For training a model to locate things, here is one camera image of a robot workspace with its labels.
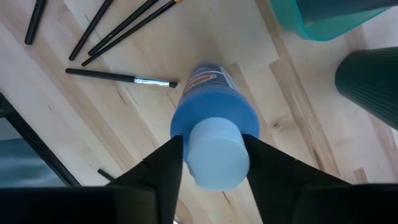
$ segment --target teal container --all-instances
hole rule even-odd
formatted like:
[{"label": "teal container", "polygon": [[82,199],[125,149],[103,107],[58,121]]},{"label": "teal container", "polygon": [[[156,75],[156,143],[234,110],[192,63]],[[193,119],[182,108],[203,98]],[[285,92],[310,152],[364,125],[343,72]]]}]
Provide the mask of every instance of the teal container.
[{"label": "teal container", "polygon": [[360,50],[337,69],[340,94],[398,130],[398,47]]},{"label": "teal container", "polygon": [[387,7],[305,24],[296,0],[271,0],[271,4],[283,28],[294,31],[303,39],[316,41],[334,39],[389,9]]}]

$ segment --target white bottle cap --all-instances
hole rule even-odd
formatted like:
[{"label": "white bottle cap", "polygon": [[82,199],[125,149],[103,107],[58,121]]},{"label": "white bottle cap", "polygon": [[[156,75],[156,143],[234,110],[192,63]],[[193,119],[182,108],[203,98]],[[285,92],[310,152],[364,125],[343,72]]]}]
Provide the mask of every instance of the white bottle cap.
[{"label": "white bottle cap", "polygon": [[225,118],[208,118],[192,129],[187,164],[200,187],[228,190],[247,176],[250,160],[238,127]]}]

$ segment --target wood grain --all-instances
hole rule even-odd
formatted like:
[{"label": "wood grain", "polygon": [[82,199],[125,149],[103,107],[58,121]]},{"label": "wood grain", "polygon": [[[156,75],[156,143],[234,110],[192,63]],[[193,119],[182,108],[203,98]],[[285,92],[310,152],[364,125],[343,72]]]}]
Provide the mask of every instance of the wood grain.
[{"label": "wood grain", "polygon": [[[64,72],[80,67],[87,51],[144,1],[114,1],[75,62],[68,56],[101,1],[48,1],[32,46],[24,37],[34,0],[0,1],[0,92],[83,185],[104,185],[99,168],[117,177],[170,137],[182,88]],[[352,183],[393,182],[398,132],[340,96],[334,74],[352,51],[397,45],[397,12],[335,40],[311,42],[283,30],[266,0],[185,0],[88,69],[178,79],[184,86],[199,63],[219,63],[256,109],[263,141]],[[184,223],[261,223],[247,180],[234,190],[207,192],[186,165],[176,216]]]}]

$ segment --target wooden surface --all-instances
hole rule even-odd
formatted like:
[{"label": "wooden surface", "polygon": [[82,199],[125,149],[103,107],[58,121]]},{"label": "wooden surface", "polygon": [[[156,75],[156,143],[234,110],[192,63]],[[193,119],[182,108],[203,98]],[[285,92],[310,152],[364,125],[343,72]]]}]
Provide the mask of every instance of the wooden surface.
[{"label": "wooden surface", "polygon": [[[0,91],[83,185],[106,184],[99,168],[119,176],[166,142],[182,92],[65,74],[144,0],[115,0],[69,62],[102,2],[49,1],[26,46],[34,0],[0,1]],[[267,0],[184,0],[88,68],[184,84],[196,64],[220,63],[256,108],[263,141],[352,183],[396,182],[398,133],[341,97],[333,77],[350,52],[397,45],[397,13],[310,42],[281,29]],[[261,223],[247,181],[207,192],[186,167],[177,215],[186,224]]]}]

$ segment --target dark green object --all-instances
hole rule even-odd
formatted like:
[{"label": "dark green object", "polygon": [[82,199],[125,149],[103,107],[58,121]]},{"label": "dark green object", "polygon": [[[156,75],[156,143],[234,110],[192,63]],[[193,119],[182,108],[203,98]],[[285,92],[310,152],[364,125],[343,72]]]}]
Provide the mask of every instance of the dark green object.
[{"label": "dark green object", "polygon": [[352,53],[338,67],[335,84],[343,96],[398,130],[398,47]]}]

